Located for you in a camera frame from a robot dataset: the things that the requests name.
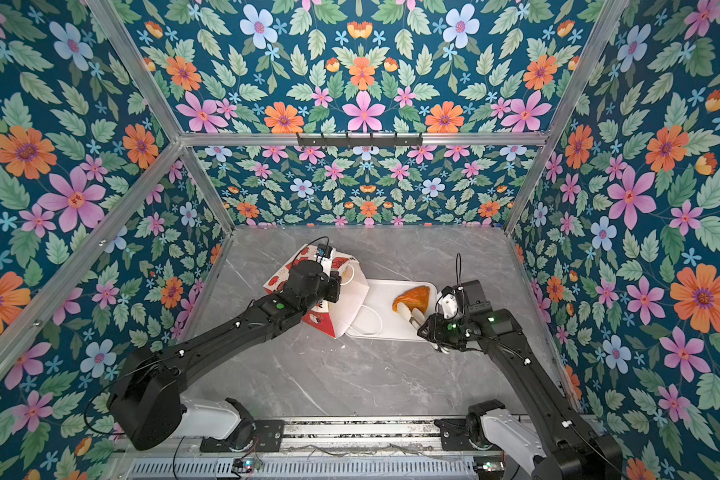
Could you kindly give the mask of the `white red paper bag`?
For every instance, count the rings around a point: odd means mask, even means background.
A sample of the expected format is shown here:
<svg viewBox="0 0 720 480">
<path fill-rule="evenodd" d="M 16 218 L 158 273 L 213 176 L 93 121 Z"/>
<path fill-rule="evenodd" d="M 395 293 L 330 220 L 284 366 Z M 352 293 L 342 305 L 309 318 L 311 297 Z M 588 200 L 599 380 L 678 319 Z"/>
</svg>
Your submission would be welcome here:
<svg viewBox="0 0 720 480">
<path fill-rule="evenodd" d="M 320 237 L 302 245 L 263 284 L 268 293 L 296 289 L 304 290 L 316 298 L 308 302 L 309 308 L 302 321 L 322 333 L 339 338 L 345 335 L 370 293 L 369 280 L 360 262 L 352 255 L 339 252 L 330 240 Z"/>
</svg>

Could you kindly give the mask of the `metal tongs white tips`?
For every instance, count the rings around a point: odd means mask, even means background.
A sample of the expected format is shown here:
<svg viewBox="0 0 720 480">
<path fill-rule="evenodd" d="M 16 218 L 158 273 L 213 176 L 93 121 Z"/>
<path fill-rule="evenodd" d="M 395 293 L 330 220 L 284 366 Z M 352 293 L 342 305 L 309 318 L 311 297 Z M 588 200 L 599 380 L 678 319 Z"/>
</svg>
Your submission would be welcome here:
<svg viewBox="0 0 720 480">
<path fill-rule="evenodd" d="M 421 310 L 419 310 L 418 308 L 411 309 L 405 303 L 398 303 L 397 313 L 403 320 L 405 320 L 410 325 L 413 333 L 416 335 L 417 342 L 426 342 L 435 351 L 440 351 L 440 347 L 436 343 L 425 340 L 418 335 L 418 330 L 427 323 L 428 319 L 428 317 Z"/>
</svg>

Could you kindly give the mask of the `brown croissant fake bread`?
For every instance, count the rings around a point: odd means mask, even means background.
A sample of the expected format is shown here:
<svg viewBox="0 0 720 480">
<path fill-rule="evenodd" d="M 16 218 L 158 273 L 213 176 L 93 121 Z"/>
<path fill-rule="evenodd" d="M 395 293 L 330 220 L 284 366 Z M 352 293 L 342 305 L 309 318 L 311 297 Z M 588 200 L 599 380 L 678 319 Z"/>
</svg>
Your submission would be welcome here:
<svg viewBox="0 0 720 480">
<path fill-rule="evenodd" d="M 392 303 L 392 310 L 400 312 L 405 306 L 409 311 L 418 310 L 425 313 L 429 307 L 431 288 L 427 285 L 416 286 L 398 295 Z"/>
</svg>

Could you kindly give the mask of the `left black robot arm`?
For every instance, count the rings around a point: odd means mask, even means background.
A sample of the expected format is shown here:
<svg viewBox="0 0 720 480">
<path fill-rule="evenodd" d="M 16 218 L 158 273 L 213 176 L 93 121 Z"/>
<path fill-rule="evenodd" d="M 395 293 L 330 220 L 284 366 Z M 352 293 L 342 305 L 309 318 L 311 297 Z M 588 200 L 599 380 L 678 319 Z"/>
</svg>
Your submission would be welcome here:
<svg viewBox="0 0 720 480">
<path fill-rule="evenodd" d="M 341 277 L 316 261 L 294 266 L 281 290 L 254 300 L 239 315 L 182 343 L 158 351 L 134 350 L 113 383 L 110 414 L 138 451 L 174 437 L 214 439 L 233 451 L 253 441 L 254 422 L 232 398 L 202 402 L 184 392 L 232 357 L 298 325 L 323 301 L 339 299 Z"/>
</svg>

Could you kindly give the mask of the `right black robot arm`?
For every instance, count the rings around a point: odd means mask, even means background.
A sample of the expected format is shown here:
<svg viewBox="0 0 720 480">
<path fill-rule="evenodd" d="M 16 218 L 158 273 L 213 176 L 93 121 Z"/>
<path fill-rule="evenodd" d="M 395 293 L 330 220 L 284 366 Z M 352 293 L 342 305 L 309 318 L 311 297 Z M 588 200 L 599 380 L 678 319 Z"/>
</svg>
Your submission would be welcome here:
<svg viewBox="0 0 720 480">
<path fill-rule="evenodd" d="M 465 422 L 473 445 L 500 448 L 532 479 L 622 478 L 619 444 L 575 410 L 537 360 L 520 323 L 509 310 L 492 307 L 479 281 L 445 288 L 432 314 L 413 312 L 410 322 L 439 349 L 485 354 L 524 407 L 528 423 L 498 400 L 471 406 Z"/>
</svg>

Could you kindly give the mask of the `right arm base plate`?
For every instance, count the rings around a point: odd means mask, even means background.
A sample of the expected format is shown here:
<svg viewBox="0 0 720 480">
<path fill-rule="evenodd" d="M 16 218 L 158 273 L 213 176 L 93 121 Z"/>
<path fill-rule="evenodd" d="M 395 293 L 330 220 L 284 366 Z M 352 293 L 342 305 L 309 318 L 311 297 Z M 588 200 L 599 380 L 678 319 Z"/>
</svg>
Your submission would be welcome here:
<svg viewBox="0 0 720 480">
<path fill-rule="evenodd" d="M 479 451 L 489 447 L 488 444 L 473 440 L 465 418 L 438 418 L 434 420 L 434 426 L 439 429 L 444 451 Z"/>
</svg>

